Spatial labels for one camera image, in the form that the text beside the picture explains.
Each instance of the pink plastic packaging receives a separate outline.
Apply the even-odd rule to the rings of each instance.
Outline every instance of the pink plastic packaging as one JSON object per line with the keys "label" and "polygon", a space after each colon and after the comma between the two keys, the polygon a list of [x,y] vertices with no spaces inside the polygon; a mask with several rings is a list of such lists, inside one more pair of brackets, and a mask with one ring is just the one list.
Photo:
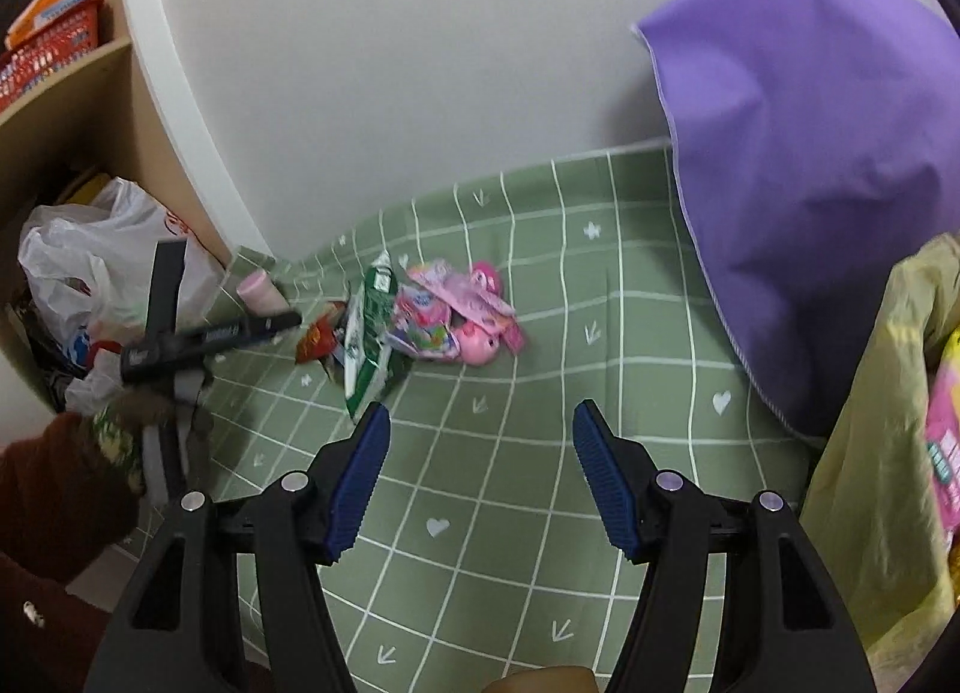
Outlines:
{"label": "pink plastic packaging", "polygon": [[926,410],[926,448],[933,466],[933,491],[947,536],[960,528],[960,330],[947,339],[930,388]]}
{"label": "pink plastic packaging", "polygon": [[277,290],[263,268],[253,271],[237,285],[237,295],[247,308],[258,316],[279,314],[281,311],[290,310],[290,304],[280,294],[280,290]]}
{"label": "pink plastic packaging", "polygon": [[515,312],[510,306],[488,289],[475,285],[469,276],[455,271],[445,260],[407,268],[407,275],[490,335],[500,335],[515,324]]}

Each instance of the candy wrapper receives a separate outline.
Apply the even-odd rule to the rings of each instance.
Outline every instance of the candy wrapper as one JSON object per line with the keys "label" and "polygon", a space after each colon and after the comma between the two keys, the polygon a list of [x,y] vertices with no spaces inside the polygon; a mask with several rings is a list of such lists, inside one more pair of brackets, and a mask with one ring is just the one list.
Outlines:
{"label": "candy wrapper", "polygon": [[500,335],[517,324],[515,311],[507,303],[445,260],[407,268],[407,275],[490,335]]}
{"label": "candy wrapper", "polygon": [[320,316],[307,328],[304,336],[296,343],[296,362],[310,362],[311,359],[323,359],[333,354],[337,346],[337,328],[344,316],[347,304],[342,300],[331,300],[323,305]]}
{"label": "candy wrapper", "polygon": [[397,276],[383,251],[364,273],[363,283],[347,305],[344,336],[344,393],[354,420],[374,400],[383,398],[410,369],[411,361],[387,342],[397,297]]}
{"label": "candy wrapper", "polygon": [[450,332],[450,306],[426,290],[400,285],[387,342],[418,359],[456,359],[460,350]]}

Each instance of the white wall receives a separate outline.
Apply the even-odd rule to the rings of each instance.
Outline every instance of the white wall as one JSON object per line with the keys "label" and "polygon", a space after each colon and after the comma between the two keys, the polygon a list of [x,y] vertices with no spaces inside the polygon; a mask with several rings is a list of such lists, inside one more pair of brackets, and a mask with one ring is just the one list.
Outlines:
{"label": "white wall", "polygon": [[661,133],[627,27],[663,1],[162,4],[243,201],[296,257],[432,188]]}

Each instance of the white heart print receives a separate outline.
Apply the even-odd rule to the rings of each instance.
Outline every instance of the white heart print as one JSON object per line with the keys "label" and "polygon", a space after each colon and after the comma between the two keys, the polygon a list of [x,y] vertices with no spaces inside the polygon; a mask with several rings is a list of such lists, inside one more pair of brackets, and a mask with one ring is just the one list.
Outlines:
{"label": "white heart print", "polygon": [[713,410],[717,412],[717,415],[723,415],[723,412],[726,412],[727,407],[730,405],[731,394],[728,389],[725,389],[723,392],[714,392],[713,393]]}
{"label": "white heart print", "polygon": [[438,520],[438,519],[435,519],[434,517],[430,517],[430,519],[426,521],[426,532],[429,533],[429,535],[432,535],[433,538],[436,538],[437,536],[439,536],[441,533],[443,533],[444,530],[446,530],[449,527],[450,527],[450,521],[448,519]]}

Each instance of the snack package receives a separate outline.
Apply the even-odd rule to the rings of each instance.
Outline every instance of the snack package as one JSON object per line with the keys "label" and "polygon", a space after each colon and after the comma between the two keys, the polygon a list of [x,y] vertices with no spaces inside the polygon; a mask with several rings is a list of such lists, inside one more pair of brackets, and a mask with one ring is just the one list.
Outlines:
{"label": "snack package", "polygon": [[346,308],[347,304],[342,300],[331,300],[323,305],[320,316],[296,343],[295,360],[298,364],[310,362],[311,359],[323,359],[336,351],[339,346],[337,327]]}
{"label": "snack package", "polygon": [[426,290],[400,285],[387,343],[416,359],[456,359],[456,338],[450,332],[450,306]]}
{"label": "snack package", "polygon": [[387,343],[385,334],[397,297],[397,276],[384,250],[364,273],[363,283],[347,305],[344,336],[344,394],[353,420],[371,402],[390,391],[410,368],[409,359]]}
{"label": "snack package", "polygon": [[960,329],[947,339],[926,409],[926,448],[933,465],[933,490],[947,546],[960,527]]}
{"label": "snack package", "polygon": [[407,275],[490,335],[500,335],[517,323],[509,305],[445,260],[407,268]]}
{"label": "snack package", "polygon": [[70,10],[74,5],[84,0],[32,0],[23,12],[13,20],[4,45],[13,50],[32,34],[45,28],[57,16]]}

